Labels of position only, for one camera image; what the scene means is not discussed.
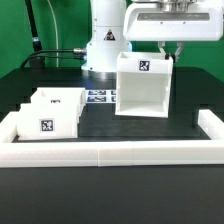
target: white plastic frame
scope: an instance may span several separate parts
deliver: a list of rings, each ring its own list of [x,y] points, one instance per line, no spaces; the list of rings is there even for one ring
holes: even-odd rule
[[[208,111],[199,112],[199,123],[206,113]],[[208,116],[203,122],[212,128],[210,118]],[[13,120],[4,119],[0,124],[1,134],[4,134],[1,130],[8,122],[11,123],[11,133],[8,133],[11,137],[16,134]],[[1,141],[0,167],[224,164],[224,138],[205,141],[41,143],[41,147],[38,143],[10,144],[7,138]]]

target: cable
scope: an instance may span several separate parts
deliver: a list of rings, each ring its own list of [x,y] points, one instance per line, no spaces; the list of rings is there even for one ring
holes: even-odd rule
[[[33,49],[34,51],[40,51],[42,50],[42,45],[37,33],[37,27],[36,27],[31,0],[25,0],[25,3],[26,3],[27,13],[28,13],[29,21],[30,21],[31,33],[33,36]]]
[[[70,50],[41,50],[41,51],[36,51],[36,52],[32,53],[29,57],[43,54],[43,53],[74,53],[74,50],[73,49],[70,49]]]
[[[20,68],[24,68],[27,64],[27,62],[30,59],[34,59],[34,58],[56,58],[56,59],[75,59],[75,60],[85,60],[84,57],[60,57],[60,56],[48,56],[48,55],[36,55],[36,56],[30,56],[28,58],[26,58],[20,65]]]
[[[56,36],[56,49],[58,50],[59,49],[59,41],[58,41],[58,25],[57,25],[57,20],[56,20],[56,16],[55,16],[55,13],[54,13],[54,9],[52,7],[52,4],[50,2],[50,0],[47,0],[48,2],[48,5],[50,7],[50,10],[51,10],[51,13],[52,13],[52,16],[53,16],[53,20],[54,20],[54,27],[55,27],[55,36]],[[57,53],[57,67],[59,67],[59,52]]]

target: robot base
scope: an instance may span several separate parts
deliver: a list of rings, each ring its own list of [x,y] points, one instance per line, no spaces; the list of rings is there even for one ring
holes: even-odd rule
[[[91,70],[85,69],[85,66],[82,66],[82,75],[96,78],[96,79],[116,79],[117,78],[117,72],[91,71]]]

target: white box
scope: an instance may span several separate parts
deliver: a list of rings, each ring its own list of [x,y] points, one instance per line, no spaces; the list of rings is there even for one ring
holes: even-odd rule
[[[65,103],[78,105],[79,116],[86,105],[85,88],[37,88],[31,103]]]
[[[76,138],[77,108],[62,104],[21,104],[19,140]]]
[[[0,123],[0,143],[11,143],[17,135],[18,112],[10,112]]]
[[[168,117],[172,58],[122,52],[117,66],[116,115]]]

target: white block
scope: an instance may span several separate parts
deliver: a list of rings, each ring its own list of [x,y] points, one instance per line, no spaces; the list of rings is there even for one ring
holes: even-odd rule
[[[79,116],[86,105],[85,88],[37,88],[31,103],[63,103],[77,105]]]
[[[212,140],[224,140],[224,123],[210,110],[199,110],[198,125]]]
[[[17,131],[20,140],[76,138],[77,110],[60,104],[21,104]]]
[[[0,123],[0,142],[11,143],[17,135],[18,112],[10,112]]]
[[[168,117],[173,60],[160,53],[118,56],[116,115]]]
[[[98,166],[224,164],[224,141],[108,143],[98,153]]]
[[[0,144],[0,167],[97,166],[92,143]]]

